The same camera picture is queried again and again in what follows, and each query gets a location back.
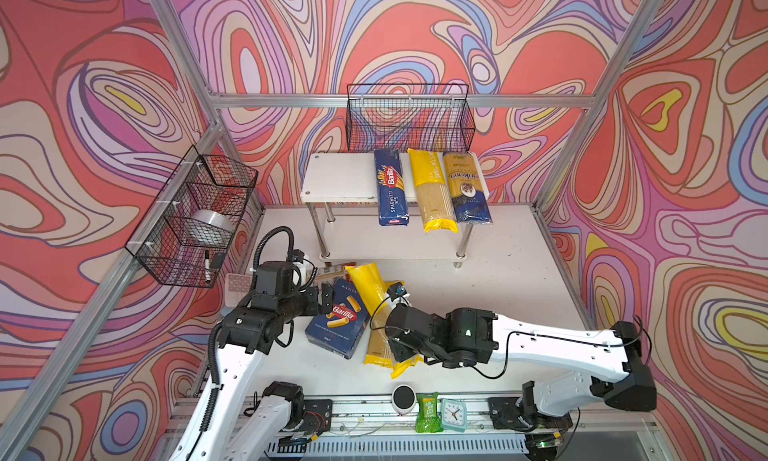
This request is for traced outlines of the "blue Barilla rigatoni box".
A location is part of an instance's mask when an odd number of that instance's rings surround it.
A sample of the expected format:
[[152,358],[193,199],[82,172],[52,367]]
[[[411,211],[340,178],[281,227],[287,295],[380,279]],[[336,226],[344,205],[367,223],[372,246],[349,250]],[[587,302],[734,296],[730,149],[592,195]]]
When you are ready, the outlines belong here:
[[351,359],[370,315],[357,288],[351,281],[334,283],[332,311],[316,315],[307,325],[307,340],[345,359]]

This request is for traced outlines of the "red spaghetti bag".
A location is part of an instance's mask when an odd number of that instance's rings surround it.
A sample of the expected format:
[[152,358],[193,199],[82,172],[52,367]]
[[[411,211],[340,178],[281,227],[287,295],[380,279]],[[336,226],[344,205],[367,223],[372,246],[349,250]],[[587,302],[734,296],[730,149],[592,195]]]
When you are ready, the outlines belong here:
[[338,280],[345,280],[346,278],[347,272],[344,266],[324,267],[318,270],[314,285],[320,287],[322,284],[327,283],[333,286]]

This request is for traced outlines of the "yellow spaghetti bag with barcode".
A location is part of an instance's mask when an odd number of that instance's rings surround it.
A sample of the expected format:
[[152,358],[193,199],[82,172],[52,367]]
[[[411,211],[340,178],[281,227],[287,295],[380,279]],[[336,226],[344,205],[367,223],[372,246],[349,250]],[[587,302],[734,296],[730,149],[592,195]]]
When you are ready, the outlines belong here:
[[364,363],[388,368],[391,378],[397,379],[409,367],[418,363],[416,356],[398,361],[385,333],[391,312],[398,304],[407,303],[404,286],[399,282],[385,282],[375,263],[347,266],[346,272],[370,315],[371,334]]

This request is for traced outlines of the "blue Barilla spaghetti box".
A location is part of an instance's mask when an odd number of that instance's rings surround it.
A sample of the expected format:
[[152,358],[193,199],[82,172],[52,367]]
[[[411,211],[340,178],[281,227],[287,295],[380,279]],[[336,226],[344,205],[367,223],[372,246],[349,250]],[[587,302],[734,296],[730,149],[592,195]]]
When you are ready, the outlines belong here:
[[409,210],[399,152],[395,149],[374,151],[378,220],[380,226],[406,226]]

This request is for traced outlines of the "blue Ankara spaghetti bag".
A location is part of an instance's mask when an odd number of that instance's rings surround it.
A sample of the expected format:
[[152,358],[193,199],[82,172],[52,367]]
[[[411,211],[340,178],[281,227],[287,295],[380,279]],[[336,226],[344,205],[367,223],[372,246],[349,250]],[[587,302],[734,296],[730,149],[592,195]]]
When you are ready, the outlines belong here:
[[491,224],[490,209],[474,157],[470,153],[446,152],[443,159],[456,220],[459,223]]

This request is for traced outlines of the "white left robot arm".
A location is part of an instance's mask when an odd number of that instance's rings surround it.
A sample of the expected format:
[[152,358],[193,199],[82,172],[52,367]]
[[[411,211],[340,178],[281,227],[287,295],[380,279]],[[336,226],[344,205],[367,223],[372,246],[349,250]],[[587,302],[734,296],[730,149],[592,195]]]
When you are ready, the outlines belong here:
[[235,427],[264,360],[273,346],[286,345],[280,335],[292,332],[298,317],[332,310],[333,286],[317,285],[317,271],[305,273],[303,264],[290,227],[259,241],[249,291],[209,335],[209,379],[171,459],[257,460],[279,432],[302,424],[302,387],[274,381],[243,427]]

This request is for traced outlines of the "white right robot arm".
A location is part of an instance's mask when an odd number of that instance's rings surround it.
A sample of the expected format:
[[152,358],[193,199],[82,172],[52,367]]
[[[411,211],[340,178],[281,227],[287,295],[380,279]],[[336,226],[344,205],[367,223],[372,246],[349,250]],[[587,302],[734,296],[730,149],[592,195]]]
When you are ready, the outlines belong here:
[[399,362],[414,356],[446,369],[478,370],[499,361],[559,368],[548,382],[524,383],[515,403],[523,431],[598,401],[626,412],[651,412],[657,388],[644,361],[640,320],[605,330],[571,330],[531,324],[488,310],[458,308],[439,316],[399,304],[381,328]]

